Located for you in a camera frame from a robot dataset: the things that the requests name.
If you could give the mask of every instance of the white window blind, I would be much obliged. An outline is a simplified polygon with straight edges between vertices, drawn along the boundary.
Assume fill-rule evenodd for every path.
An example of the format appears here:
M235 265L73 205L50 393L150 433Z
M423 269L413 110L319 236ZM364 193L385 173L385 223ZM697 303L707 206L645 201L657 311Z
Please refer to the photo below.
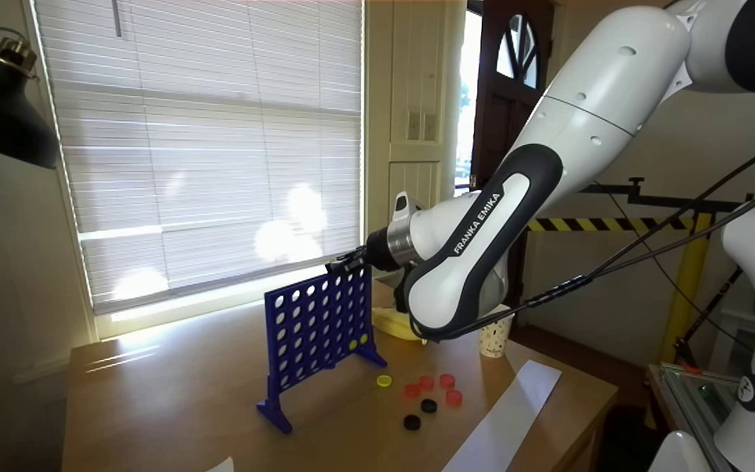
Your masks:
M97 311L360 241L360 0L35 0Z

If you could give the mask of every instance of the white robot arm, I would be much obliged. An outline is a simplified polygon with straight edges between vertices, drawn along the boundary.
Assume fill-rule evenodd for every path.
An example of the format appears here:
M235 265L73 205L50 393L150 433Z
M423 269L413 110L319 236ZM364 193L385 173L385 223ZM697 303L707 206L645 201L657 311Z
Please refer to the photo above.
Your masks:
M402 195L364 252L375 266L412 266L404 293L417 331L453 337L501 303L504 253L529 218L590 184L685 85L755 92L755 0L610 13L559 71L478 195L419 211ZM725 252L755 282L755 209L729 224ZM741 384L746 400L738 396L716 442L731 463L755 468L755 375Z

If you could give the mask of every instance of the window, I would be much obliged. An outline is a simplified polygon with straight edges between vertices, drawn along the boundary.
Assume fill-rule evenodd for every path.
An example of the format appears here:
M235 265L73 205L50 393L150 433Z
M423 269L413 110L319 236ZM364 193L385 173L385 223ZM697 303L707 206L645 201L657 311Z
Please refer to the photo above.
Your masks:
M360 0L35 0L97 311L360 241Z

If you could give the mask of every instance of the connect four game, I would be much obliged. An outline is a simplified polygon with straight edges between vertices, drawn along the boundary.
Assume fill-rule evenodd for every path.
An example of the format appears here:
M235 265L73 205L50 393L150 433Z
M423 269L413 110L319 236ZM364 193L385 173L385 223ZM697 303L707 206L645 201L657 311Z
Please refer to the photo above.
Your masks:
M256 403L281 433L294 424L281 409L281 393L333 370L356 353L378 367L373 333L373 269L366 265L347 273L324 273L265 293L268 321L268 399Z

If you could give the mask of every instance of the table surface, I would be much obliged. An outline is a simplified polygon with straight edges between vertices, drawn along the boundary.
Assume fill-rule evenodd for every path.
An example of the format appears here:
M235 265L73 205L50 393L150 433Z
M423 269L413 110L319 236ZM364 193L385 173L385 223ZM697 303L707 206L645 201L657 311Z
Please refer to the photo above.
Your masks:
M294 433L278 433L253 403L265 399L261 306L82 346L69 367L63 468L441 468L514 376L506 358L478 353L478 336L408 344L378 333L381 370L360 357L281 396ZM593 441L615 388L516 346L560 379L510 467L560 468ZM463 396L441 400L423 429L402 426L417 400L404 384L450 371Z

